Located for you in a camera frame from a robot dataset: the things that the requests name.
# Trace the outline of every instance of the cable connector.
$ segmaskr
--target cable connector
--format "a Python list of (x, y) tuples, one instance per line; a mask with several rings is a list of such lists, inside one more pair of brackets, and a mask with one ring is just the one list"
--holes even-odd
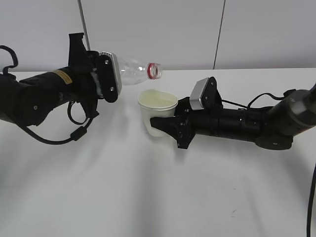
[(70, 138), (74, 141), (77, 141), (86, 133), (87, 133), (87, 129), (81, 126), (78, 129), (76, 129), (73, 133), (70, 134)]

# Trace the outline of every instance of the cup rim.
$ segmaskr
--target cup rim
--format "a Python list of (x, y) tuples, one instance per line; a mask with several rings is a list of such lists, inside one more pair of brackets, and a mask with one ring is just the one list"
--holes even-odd
[[(173, 105), (169, 105), (169, 106), (165, 106), (165, 107), (155, 107), (155, 106), (144, 106), (142, 103), (139, 102), (139, 97), (141, 96), (142, 93), (144, 93), (145, 91), (149, 91), (149, 90), (154, 90), (154, 91), (158, 91), (158, 92), (163, 92), (163, 93), (166, 93), (166, 94), (169, 94), (169, 95), (172, 95), (174, 96), (176, 99), (177, 99), (177, 102)], [(174, 109), (177, 105), (178, 105), (178, 97), (169, 93), (169, 92), (166, 92), (166, 91), (161, 91), (161, 90), (155, 90), (155, 89), (148, 89), (148, 90), (144, 90), (142, 91), (139, 95), (138, 95), (138, 98), (137, 98), (137, 101), (138, 101), (138, 104), (143, 107), (144, 109), (148, 109), (148, 110), (156, 110), (156, 111), (166, 111), (166, 110), (172, 110)]]

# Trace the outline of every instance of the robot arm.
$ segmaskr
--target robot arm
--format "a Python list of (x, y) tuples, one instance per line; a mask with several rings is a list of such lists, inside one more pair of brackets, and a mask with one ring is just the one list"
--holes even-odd
[[(3, 69), (0, 74), (0, 119), (15, 123), (37, 140), (59, 145), (81, 138), (92, 120), (98, 116), (99, 99), (115, 102), (121, 91), (118, 61), (114, 54), (86, 51), (82, 43), (83, 33), (70, 34), (68, 66), (21, 81), (8, 73), (9, 68), (18, 65), (14, 51), (6, 46), (13, 59), (13, 66)], [(68, 115), (74, 102), (81, 104), (86, 125), (74, 131), (64, 141), (43, 139), (28, 129), (30, 125), (41, 124), (49, 112), (69, 102)]]
[(202, 134), (286, 150), (294, 136), (316, 125), (316, 86), (309, 91), (289, 90), (281, 98), (265, 93), (281, 100), (274, 107), (251, 108), (253, 100), (247, 107), (232, 110), (223, 108), (227, 101), (222, 100), (216, 85), (215, 78), (198, 81), (191, 96), (179, 100), (175, 116), (151, 118), (152, 127), (172, 136), (182, 149), (188, 148), (196, 134)]

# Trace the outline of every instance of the white wall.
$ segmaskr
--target white wall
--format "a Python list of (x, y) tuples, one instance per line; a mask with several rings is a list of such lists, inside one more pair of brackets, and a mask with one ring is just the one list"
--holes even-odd
[[(81, 0), (91, 49), (211, 69), (224, 0)], [(314, 0), (227, 0), (216, 69), (316, 66)], [(2, 0), (0, 44), (18, 71), (66, 66), (68, 33), (82, 32), (78, 3)], [(0, 67), (10, 57), (0, 50)]]
[(223, 0), (82, 0), (91, 48), (162, 63), (211, 69)]
[[(0, 44), (15, 50), (17, 71), (47, 71), (68, 62), (69, 33), (82, 32), (77, 1), (1, 0)], [(11, 63), (0, 50), (0, 68)]]
[(227, 0), (216, 69), (316, 66), (316, 1)]

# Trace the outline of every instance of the bottle neck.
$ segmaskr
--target bottle neck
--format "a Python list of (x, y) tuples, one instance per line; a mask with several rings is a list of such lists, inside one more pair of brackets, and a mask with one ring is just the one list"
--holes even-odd
[(158, 63), (149, 63), (147, 66), (147, 77), (149, 79), (159, 79), (162, 76), (162, 68)]

